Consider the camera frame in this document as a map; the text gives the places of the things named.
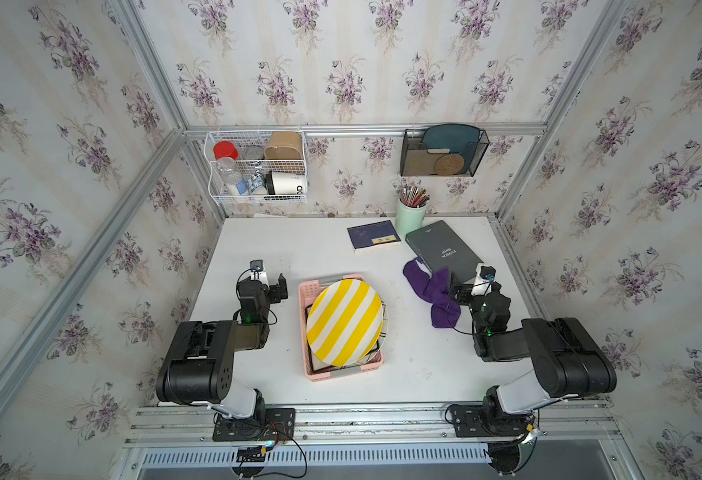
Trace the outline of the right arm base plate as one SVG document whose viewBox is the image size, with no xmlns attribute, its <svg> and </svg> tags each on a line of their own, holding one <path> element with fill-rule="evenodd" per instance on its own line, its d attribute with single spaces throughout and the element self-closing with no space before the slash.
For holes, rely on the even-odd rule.
<svg viewBox="0 0 702 480">
<path fill-rule="evenodd" d="M 535 422 L 531 412 L 509 414 L 494 404 L 450 404 L 445 420 L 459 438 L 519 437 Z"/>
</svg>

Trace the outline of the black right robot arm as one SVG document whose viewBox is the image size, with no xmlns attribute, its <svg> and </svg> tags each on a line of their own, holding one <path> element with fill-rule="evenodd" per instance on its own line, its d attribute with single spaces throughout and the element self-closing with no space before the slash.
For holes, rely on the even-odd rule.
<svg viewBox="0 0 702 480">
<path fill-rule="evenodd" d="M 499 432 L 529 423 L 534 411 L 562 399 L 615 390 L 615 367 L 578 319 L 527 318 L 510 330 L 511 299 L 497 282 L 480 285 L 486 288 L 481 294 L 467 284 L 450 289 L 450 297 L 469 308 L 476 354 L 486 363 L 528 359 L 532 364 L 521 377 L 487 390 L 480 414 L 487 429 Z"/>
</svg>

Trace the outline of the yellow white striped round plate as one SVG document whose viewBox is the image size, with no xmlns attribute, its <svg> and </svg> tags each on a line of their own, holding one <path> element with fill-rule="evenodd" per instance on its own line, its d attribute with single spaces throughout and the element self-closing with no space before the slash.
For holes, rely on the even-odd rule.
<svg viewBox="0 0 702 480">
<path fill-rule="evenodd" d="M 384 330 L 383 301 L 367 282 L 346 278 L 322 290 L 309 308 L 306 340 L 321 363 L 349 367 L 366 360 Z"/>
</svg>

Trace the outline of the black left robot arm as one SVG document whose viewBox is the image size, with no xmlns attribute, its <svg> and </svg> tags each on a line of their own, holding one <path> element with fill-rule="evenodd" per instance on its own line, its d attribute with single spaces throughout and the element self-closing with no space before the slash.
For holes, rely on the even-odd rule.
<svg viewBox="0 0 702 480">
<path fill-rule="evenodd" d="M 275 284 L 250 269 L 237 280 L 240 308 L 230 320 L 185 321 L 177 326 L 155 382 L 159 401 L 191 406 L 204 402 L 229 421 L 261 426 L 266 421 L 262 393 L 234 379 L 235 354 L 265 347 L 278 322 L 271 306 L 289 298 L 284 275 Z"/>
</svg>

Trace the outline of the purple microfibre cloth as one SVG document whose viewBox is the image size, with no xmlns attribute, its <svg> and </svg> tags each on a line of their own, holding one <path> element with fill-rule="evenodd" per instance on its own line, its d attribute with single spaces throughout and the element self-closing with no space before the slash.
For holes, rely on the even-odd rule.
<svg viewBox="0 0 702 480">
<path fill-rule="evenodd" d="M 407 262 L 403 275 L 414 293 L 431 305 L 431 324 L 437 329 L 453 329 L 461 315 L 461 307 L 450 295 L 452 272 L 448 267 L 429 273 L 419 259 Z"/>
</svg>

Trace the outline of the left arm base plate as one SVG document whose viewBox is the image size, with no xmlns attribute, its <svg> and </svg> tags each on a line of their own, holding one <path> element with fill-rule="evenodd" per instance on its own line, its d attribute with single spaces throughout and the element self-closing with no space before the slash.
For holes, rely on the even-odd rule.
<svg viewBox="0 0 702 480">
<path fill-rule="evenodd" d="M 287 442 L 292 439 L 295 424 L 294 408 L 267 407 L 247 419 L 227 418 L 216 413 L 212 439 L 214 442 Z"/>
</svg>

